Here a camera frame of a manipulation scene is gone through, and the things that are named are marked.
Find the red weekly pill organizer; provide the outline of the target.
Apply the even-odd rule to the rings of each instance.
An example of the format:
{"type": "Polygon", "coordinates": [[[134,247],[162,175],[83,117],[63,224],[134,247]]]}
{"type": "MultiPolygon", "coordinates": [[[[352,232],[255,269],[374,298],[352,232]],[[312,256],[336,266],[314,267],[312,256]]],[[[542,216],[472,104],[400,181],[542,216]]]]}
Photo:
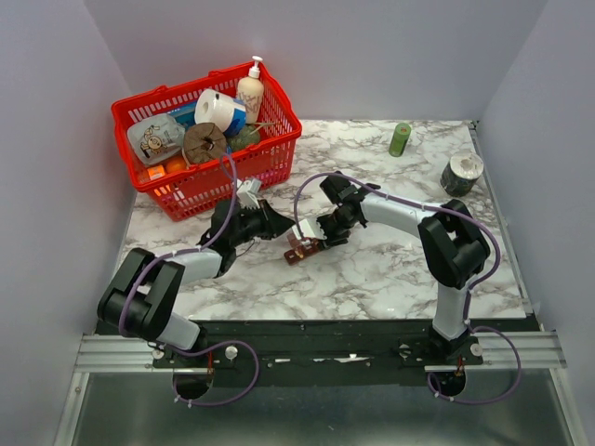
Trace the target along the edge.
{"type": "Polygon", "coordinates": [[[290,248],[284,252],[284,260],[289,266],[314,256],[323,250],[323,235],[299,236],[291,231],[287,235],[290,248]]]}

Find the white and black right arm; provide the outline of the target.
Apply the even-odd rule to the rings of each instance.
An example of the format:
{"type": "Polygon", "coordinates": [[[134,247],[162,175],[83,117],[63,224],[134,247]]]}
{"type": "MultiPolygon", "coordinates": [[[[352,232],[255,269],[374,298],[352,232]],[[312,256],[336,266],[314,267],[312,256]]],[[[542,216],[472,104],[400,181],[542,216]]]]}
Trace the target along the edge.
{"type": "Polygon", "coordinates": [[[428,334],[430,357],[446,364],[458,357],[470,335],[465,320],[469,312],[470,284],[491,255],[480,228],[459,200],[443,205],[405,204],[379,194],[379,187],[356,187],[339,174],[320,185],[335,210],[316,218],[322,250],[348,242],[351,229],[360,224],[384,225],[419,240],[427,269],[438,283],[436,313],[428,334]]]}

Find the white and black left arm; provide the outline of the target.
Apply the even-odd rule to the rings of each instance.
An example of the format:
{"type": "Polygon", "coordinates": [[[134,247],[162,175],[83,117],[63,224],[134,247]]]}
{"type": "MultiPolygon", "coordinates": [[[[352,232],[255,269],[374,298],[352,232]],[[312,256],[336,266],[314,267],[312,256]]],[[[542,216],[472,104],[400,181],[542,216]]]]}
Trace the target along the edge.
{"type": "Polygon", "coordinates": [[[98,318],[122,335],[168,344],[183,365],[197,366],[205,359],[206,345],[199,338],[200,326],[173,310],[179,288],[224,275],[238,246],[274,240],[293,225],[265,200],[253,208],[221,201],[196,247],[163,256],[143,248],[129,251],[99,301],[98,318]]]}

